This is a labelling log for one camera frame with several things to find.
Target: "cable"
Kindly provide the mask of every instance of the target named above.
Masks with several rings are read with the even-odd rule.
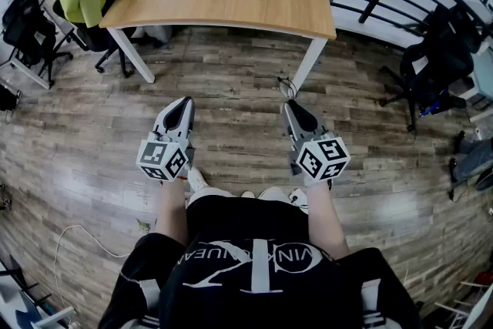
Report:
[[[295,98],[298,97],[298,89],[294,85],[294,83],[290,80],[289,77],[286,77],[285,79],[280,78],[280,77],[277,77],[277,81],[279,81],[279,83],[284,84],[285,86],[287,86],[287,88],[289,89],[289,92],[290,92],[289,93],[290,94],[290,98],[289,99],[295,99]]]
[[[86,232],[89,237],[91,237],[106,253],[108,253],[109,255],[111,255],[112,257],[114,258],[126,258],[128,257],[130,254],[129,253],[126,253],[125,255],[116,255],[115,253],[113,252],[110,252],[108,251],[91,233],[89,233],[87,231],[87,229],[85,227],[83,227],[82,225],[72,225],[70,227],[66,227],[62,234],[60,234],[60,237],[59,237],[59,240],[58,242],[56,243],[56,250],[55,250],[55,262],[53,263],[53,272],[55,273],[55,284],[56,284],[56,289],[57,291],[59,292],[59,296],[60,296],[60,299],[62,299],[62,304],[63,304],[63,307],[67,307],[67,303],[65,302],[65,299],[63,298],[62,296],[62,292],[60,291],[60,286],[59,286],[59,279],[58,277],[56,276],[56,261],[58,260],[58,255],[59,255],[59,247],[60,247],[60,241],[62,241],[62,237],[63,235],[65,234],[65,232],[69,229],[73,229],[73,228],[76,228],[76,227],[79,227],[81,228],[82,230],[84,230],[84,232]],[[75,327],[74,325],[72,325],[72,320],[70,319],[70,316],[69,316],[69,327]]]

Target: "wooden floor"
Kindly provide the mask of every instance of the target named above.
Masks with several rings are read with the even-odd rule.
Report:
[[[13,211],[0,213],[0,257],[8,262],[11,253],[29,282],[40,283],[36,292],[53,293],[50,303],[60,308],[53,259],[65,227],[80,223],[111,251],[128,253],[142,234],[136,219],[154,223],[159,196],[159,185],[136,168],[139,141],[181,96],[195,99],[195,164],[207,182],[232,193],[299,186],[287,165],[290,140],[276,77],[293,76],[308,44],[257,31],[182,29],[166,47],[139,48],[156,75],[153,85],[138,73],[124,79],[118,56],[98,74],[100,54],[74,45],[75,58],[56,64],[50,91],[19,71],[3,72],[24,96],[12,122],[0,121],[0,179],[13,199]],[[352,155],[333,188],[350,248],[381,248],[426,314],[485,267],[493,245],[491,195],[470,186],[458,203],[447,197],[452,138],[473,130],[465,112],[420,119],[414,138],[405,103],[377,104],[396,92],[378,69],[397,70],[399,58],[340,35],[299,102],[322,114]],[[62,241],[61,288],[83,327],[96,327],[121,265],[81,230]]]

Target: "table leg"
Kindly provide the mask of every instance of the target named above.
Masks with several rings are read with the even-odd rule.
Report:
[[[315,62],[318,59],[318,56],[324,49],[325,44],[327,43],[327,39],[322,39],[322,38],[315,38],[312,39],[310,47],[308,47],[308,51],[305,54],[303,61],[301,61],[301,65],[298,68],[296,74],[294,75],[293,78],[293,85],[294,88],[296,89],[296,92],[298,92],[303,85],[304,80],[307,78],[308,73],[310,70],[314,67]],[[287,86],[285,83],[280,84],[280,91],[285,95],[286,97],[291,97],[292,93],[290,92],[291,89]]]
[[[49,84],[47,81],[39,77],[36,73],[34,73],[30,68],[24,65],[21,61],[19,61],[16,57],[10,59],[10,62],[21,72],[26,74],[30,79],[36,81],[40,86],[44,89],[49,89]]]
[[[0,79],[0,86],[4,86],[5,88],[10,89],[14,94],[17,93],[18,89],[15,88],[13,85],[10,85],[8,82],[6,82],[4,79]]]
[[[487,116],[490,116],[492,114],[493,114],[493,109],[488,109],[488,110],[485,110],[483,112],[480,112],[476,116],[471,117],[469,119],[469,121],[472,123],[475,123],[475,122],[479,121],[480,119],[486,118]]]
[[[115,39],[116,43],[123,50],[125,55],[128,56],[130,62],[139,70],[143,78],[149,83],[154,82],[154,75],[151,73],[147,65],[144,63],[142,58],[136,49],[133,48],[132,43],[122,29],[108,28],[109,34]]]
[[[468,91],[464,92],[459,97],[462,98],[463,100],[468,100],[472,96],[477,95],[478,93],[479,93],[479,89],[475,86],[474,88],[471,88]]]

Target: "white table leg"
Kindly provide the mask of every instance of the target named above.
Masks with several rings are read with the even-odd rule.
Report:
[[[480,119],[486,118],[487,116],[490,116],[493,114],[493,109],[488,109],[486,111],[480,112],[476,116],[473,116],[469,119],[469,122],[475,123],[479,121]]]
[[[66,318],[69,315],[74,314],[74,312],[75,312],[74,307],[72,306],[67,307],[66,309],[59,311],[56,314],[50,315],[44,320],[38,321],[36,323],[32,323],[32,327],[40,328],[40,329],[44,327],[52,327],[53,324],[56,324],[58,321],[61,321],[63,318]]]
[[[301,65],[298,68],[296,75],[293,78],[293,84],[296,87],[296,91],[299,91],[301,86],[303,85],[304,80],[307,78],[308,73],[314,67],[315,62],[318,59],[318,56],[322,52],[327,43],[327,39],[316,38],[312,39],[310,43],[310,47],[308,47],[308,51],[305,54],[303,61],[301,61]],[[286,84],[280,84],[280,91],[286,97],[291,97],[290,89],[286,86]]]
[[[4,79],[0,79],[0,86],[4,86],[5,88],[10,89],[14,94],[17,93],[18,89],[15,88],[14,86],[10,85],[8,82],[6,82]]]
[[[30,68],[28,68],[26,65],[24,65],[21,61],[19,61],[16,57],[13,57],[10,59],[10,62],[18,68],[21,72],[26,74],[30,79],[33,79],[36,81],[40,86],[42,86],[44,89],[49,89],[49,84],[46,82],[44,79],[42,79],[40,76],[38,76],[36,73],[34,73]]]
[[[477,95],[478,93],[479,93],[479,89],[475,86],[474,88],[471,88],[468,91],[464,92],[459,97],[462,98],[463,100],[468,100],[472,96]]]
[[[143,78],[149,83],[152,84],[154,82],[154,75],[151,73],[147,65],[144,63],[142,58],[136,49],[133,48],[132,43],[129,38],[126,37],[126,34],[123,33],[122,29],[108,28],[108,32],[115,39],[116,43],[123,50],[125,55],[128,56],[130,62],[139,70],[140,74],[142,74]]]

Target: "white cable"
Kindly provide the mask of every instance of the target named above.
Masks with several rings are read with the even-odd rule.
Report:
[[[60,296],[60,299],[62,299],[62,304],[63,304],[63,307],[67,307],[67,303],[65,302],[65,299],[63,299],[63,296],[62,296],[62,292],[60,291],[60,286],[59,286],[59,279],[58,277],[56,276],[56,261],[58,259],[58,255],[59,255],[59,247],[60,247],[60,241],[62,240],[62,237],[63,235],[65,234],[65,232],[69,229],[72,229],[72,228],[75,228],[75,227],[79,227],[81,228],[82,230],[84,230],[84,232],[86,232],[89,237],[91,237],[106,253],[108,253],[109,255],[111,255],[112,257],[115,257],[115,258],[126,258],[128,257],[130,254],[129,253],[126,253],[125,255],[116,255],[115,253],[113,252],[110,252],[108,251],[91,233],[89,233],[87,231],[87,229],[85,227],[83,227],[82,225],[72,225],[71,227],[66,227],[65,230],[63,230],[62,234],[60,235],[59,237],[59,240],[58,242],[56,243],[56,250],[55,250],[55,262],[53,264],[53,272],[55,273],[55,283],[56,283],[56,289],[57,291],[59,292],[59,296]],[[72,320],[70,319],[69,317],[69,327],[71,327],[70,325],[72,325]]]

